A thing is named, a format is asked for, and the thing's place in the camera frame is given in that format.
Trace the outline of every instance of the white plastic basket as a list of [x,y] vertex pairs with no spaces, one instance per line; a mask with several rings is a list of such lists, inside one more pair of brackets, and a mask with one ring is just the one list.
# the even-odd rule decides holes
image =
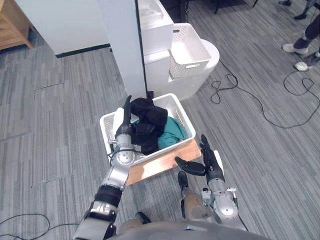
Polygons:
[[[168,116],[174,118],[178,122],[178,124],[184,129],[186,133],[186,139],[149,155],[143,155],[142,153],[140,153],[136,156],[136,161],[134,162],[133,165],[149,160],[155,156],[166,153],[172,149],[175,149],[176,147],[184,145],[188,141],[194,139],[196,136],[196,131],[194,129],[194,126],[190,122],[185,110],[183,109],[176,95],[172,93],[168,93],[162,96],[158,96],[152,100],[155,106],[161,107],[163,109],[167,109]],[[115,112],[112,112],[100,118],[100,127],[101,127],[102,136],[103,136],[104,145],[105,145],[107,154],[110,154],[112,152],[111,147],[108,143],[108,140],[115,139],[115,133],[113,130],[114,115],[115,115]]]
[[189,23],[173,25],[169,71],[174,78],[194,75],[205,68],[211,56]]

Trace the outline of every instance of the white wall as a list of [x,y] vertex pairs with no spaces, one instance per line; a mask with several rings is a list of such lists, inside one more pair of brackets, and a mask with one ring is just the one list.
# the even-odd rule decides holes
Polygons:
[[15,1],[54,54],[109,43],[96,0]]
[[145,78],[135,0],[97,0],[103,25],[125,90],[132,99],[145,98]]

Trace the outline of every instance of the white pillar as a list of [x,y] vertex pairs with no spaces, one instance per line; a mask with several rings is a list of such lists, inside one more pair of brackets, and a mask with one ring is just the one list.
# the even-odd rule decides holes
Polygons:
[[132,99],[145,98],[136,1],[97,0],[97,3],[126,92]]

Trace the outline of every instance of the gray carpet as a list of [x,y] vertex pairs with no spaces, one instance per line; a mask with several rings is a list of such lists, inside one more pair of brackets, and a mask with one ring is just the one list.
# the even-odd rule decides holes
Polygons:
[[[214,15],[215,1],[194,0],[189,20],[201,38],[217,46],[239,86],[261,100],[271,121],[284,126],[304,122],[317,100],[284,90],[283,79],[300,56],[281,46],[304,33],[315,9],[295,21],[304,0],[291,7],[260,0],[251,8],[253,3],[228,0]],[[5,50],[0,57],[0,222],[16,214],[42,213],[52,227],[78,223],[108,168],[99,119],[121,106],[126,93],[109,49],[57,59],[40,35],[33,34],[31,42],[32,50]],[[319,45],[316,39],[310,52]],[[219,150],[250,232],[274,240],[320,239],[320,112],[303,126],[281,129],[268,123],[257,101],[238,89],[220,92],[216,105],[210,101],[211,83],[230,86],[227,73],[219,63],[197,94],[182,101],[196,140],[205,133]],[[319,64],[290,77],[292,91],[304,92],[303,77],[314,80],[311,90],[320,97]],[[178,171],[128,186],[116,225],[137,211],[153,221],[181,220]],[[189,183],[197,191],[206,185],[195,176],[189,176]],[[22,217],[0,225],[0,234],[32,238],[46,226],[40,217]],[[68,240],[74,230],[61,226],[40,239]]]

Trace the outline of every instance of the basket handle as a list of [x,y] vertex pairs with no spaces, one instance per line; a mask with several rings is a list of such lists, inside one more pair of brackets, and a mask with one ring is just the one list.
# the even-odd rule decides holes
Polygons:
[[185,68],[186,69],[191,69],[191,68],[196,68],[196,67],[199,67],[199,66],[200,66],[200,64],[198,63],[198,64],[187,65],[187,66],[185,66]]

